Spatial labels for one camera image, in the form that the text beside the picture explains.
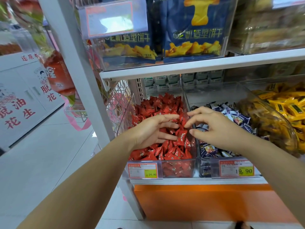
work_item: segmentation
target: snack bag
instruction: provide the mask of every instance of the snack bag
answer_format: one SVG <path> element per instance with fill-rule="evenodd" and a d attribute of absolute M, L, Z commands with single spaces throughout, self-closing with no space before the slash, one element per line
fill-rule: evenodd
<path fill-rule="evenodd" d="M 43 31 L 43 12 L 38 0 L 8 0 L 16 21 L 29 31 L 37 44 L 39 61 L 46 69 L 51 89 L 66 96 L 71 104 L 75 100 L 75 86 L 60 52 L 47 42 Z"/>
<path fill-rule="evenodd" d="M 146 0 L 147 9 L 152 6 L 153 0 Z M 105 37 L 103 42 L 103 61 L 106 67 L 129 63 L 156 62 L 157 54 L 153 45 L 153 32 L 148 13 L 148 31 L 140 33 L 122 34 Z"/>
<path fill-rule="evenodd" d="M 164 62 L 218 57 L 231 0 L 167 0 Z"/>

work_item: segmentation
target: price number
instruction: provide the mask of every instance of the price number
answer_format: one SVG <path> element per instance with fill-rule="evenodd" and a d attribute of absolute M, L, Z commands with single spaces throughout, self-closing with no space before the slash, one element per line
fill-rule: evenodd
<path fill-rule="evenodd" d="M 144 175 L 146 178 L 157 178 L 157 170 L 155 169 L 145 169 Z"/>
<path fill-rule="evenodd" d="M 241 177 L 254 176 L 254 167 L 253 166 L 241 166 L 241 167 L 238 167 L 238 169 L 236 169 L 235 171 L 236 171 L 236 174 L 238 174 Z"/>

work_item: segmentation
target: right hand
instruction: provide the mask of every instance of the right hand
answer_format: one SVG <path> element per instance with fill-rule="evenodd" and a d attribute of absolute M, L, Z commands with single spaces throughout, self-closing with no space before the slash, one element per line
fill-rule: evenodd
<path fill-rule="evenodd" d="M 222 113 L 210 108 L 200 107 L 188 112 L 188 115 L 191 116 L 191 119 L 185 124 L 185 128 L 203 122 L 209 125 L 208 132 L 191 129 L 190 134 L 219 149 L 241 153 L 251 144 L 250 140 L 255 138 L 254 135 L 242 129 Z"/>

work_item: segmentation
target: finger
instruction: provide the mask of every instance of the finger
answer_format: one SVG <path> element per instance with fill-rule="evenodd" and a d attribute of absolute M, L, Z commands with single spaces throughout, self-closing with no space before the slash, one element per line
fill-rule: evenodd
<path fill-rule="evenodd" d="M 160 118 L 160 120 L 161 120 L 160 123 L 169 122 L 170 120 L 179 119 L 179 117 L 180 117 L 178 114 L 166 114 L 166 115 L 160 115 L 160 116 L 163 116 L 162 118 Z"/>
<path fill-rule="evenodd" d="M 199 140 L 202 140 L 207 143 L 212 143 L 213 132 L 202 132 L 198 129 L 190 129 L 189 132 L 193 137 Z"/>
<path fill-rule="evenodd" d="M 157 139 L 156 143 L 161 144 L 161 143 L 163 143 L 163 142 L 165 142 L 165 141 L 166 141 L 165 139 Z"/>
<path fill-rule="evenodd" d="M 176 137 L 174 135 L 171 135 L 171 134 L 164 133 L 164 132 L 159 132 L 158 138 L 159 139 L 174 140 L 174 141 L 176 141 L 178 139 L 178 137 Z"/>
<path fill-rule="evenodd" d="M 191 119 L 188 120 L 188 122 L 185 124 L 184 127 L 189 128 L 192 126 L 192 124 L 195 124 L 198 122 L 205 122 L 208 124 L 208 118 L 209 118 L 209 113 L 194 115 Z"/>
<path fill-rule="evenodd" d="M 197 114 L 212 113 L 212 112 L 214 112 L 214 110 L 202 106 L 200 108 L 195 109 L 194 111 L 188 112 L 188 115 L 191 117 L 191 116 L 194 116 L 194 115 L 197 115 Z"/>
<path fill-rule="evenodd" d="M 165 122 L 160 125 L 160 128 L 179 128 L 179 125 L 173 122 Z"/>

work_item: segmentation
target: white floor tile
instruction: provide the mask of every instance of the white floor tile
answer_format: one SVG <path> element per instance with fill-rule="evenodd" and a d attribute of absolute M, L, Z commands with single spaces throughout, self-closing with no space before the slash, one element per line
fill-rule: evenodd
<path fill-rule="evenodd" d="M 303 229 L 299 224 L 248 223 L 254 229 Z M 193 229 L 234 229 L 234 222 L 192 222 Z"/>
<path fill-rule="evenodd" d="M 55 187 L 92 127 L 41 125 L 0 157 L 0 215 L 28 215 Z"/>
<path fill-rule="evenodd" d="M 123 200 L 123 194 L 119 187 L 115 188 L 102 219 L 137 220 L 129 203 Z"/>
<path fill-rule="evenodd" d="M 101 219 L 96 229 L 192 229 L 187 222 L 155 222 L 137 220 L 111 220 Z"/>
<path fill-rule="evenodd" d="M 72 173 L 74 173 L 78 168 L 80 168 L 83 164 L 85 164 L 91 158 L 91 155 L 95 148 L 97 147 L 95 153 L 100 151 L 99 146 L 97 145 L 97 137 L 94 133 L 94 130 L 91 131 L 88 138 L 79 149 L 78 153 L 75 155 L 73 161 L 70 163 L 63 176 L 58 181 L 56 187 L 59 186 L 67 177 L 69 177 Z"/>
<path fill-rule="evenodd" d="M 0 228 L 3 229 L 16 229 L 18 225 L 25 219 L 21 216 L 1 216 L 0 215 Z"/>
<path fill-rule="evenodd" d="M 83 123 L 81 118 L 75 118 L 77 123 Z M 54 112 L 48 119 L 46 119 L 41 125 L 59 125 L 69 124 L 69 121 L 63 111 L 63 107 Z"/>

